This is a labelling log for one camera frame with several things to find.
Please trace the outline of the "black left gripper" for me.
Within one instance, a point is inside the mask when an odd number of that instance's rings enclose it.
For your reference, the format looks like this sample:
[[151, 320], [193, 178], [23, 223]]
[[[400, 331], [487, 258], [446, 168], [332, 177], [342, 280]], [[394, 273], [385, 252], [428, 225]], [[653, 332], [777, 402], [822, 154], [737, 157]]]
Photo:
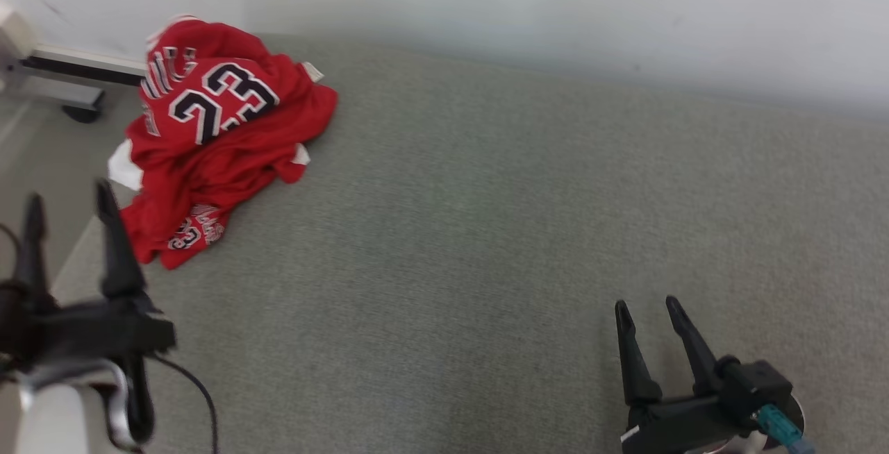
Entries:
[[44, 243], [47, 217], [39, 194], [26, 202], [15, 280], [2, 283], [2, 371], [30, 371], [63, 360], [91, 360], [166, 352], [176, 344], [174, 324], [145, 292], [142, 273], [108, 180], [95, 183], [103, 226], [106, 299], [38, 314], [29, 305], [54, 305]]

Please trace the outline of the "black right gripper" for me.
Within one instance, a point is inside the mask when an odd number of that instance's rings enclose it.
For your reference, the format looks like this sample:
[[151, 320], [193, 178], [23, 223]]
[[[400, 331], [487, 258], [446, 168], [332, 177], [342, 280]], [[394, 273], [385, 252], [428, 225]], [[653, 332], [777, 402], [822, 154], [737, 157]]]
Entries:
[[[667, 296], [665, 305], [682, 340], [693, 375], [695, 396], [715, 394], [721, 380], [715, 356], [680, 301]], [[663, 391], [650, 376], [636, 327], [624, 300], [614, 305], [628, 428], [620, 437], [623, 453], [747, 453], [758, 448], [752, 419], [755, 394], [715, 394], [662, 401]]]

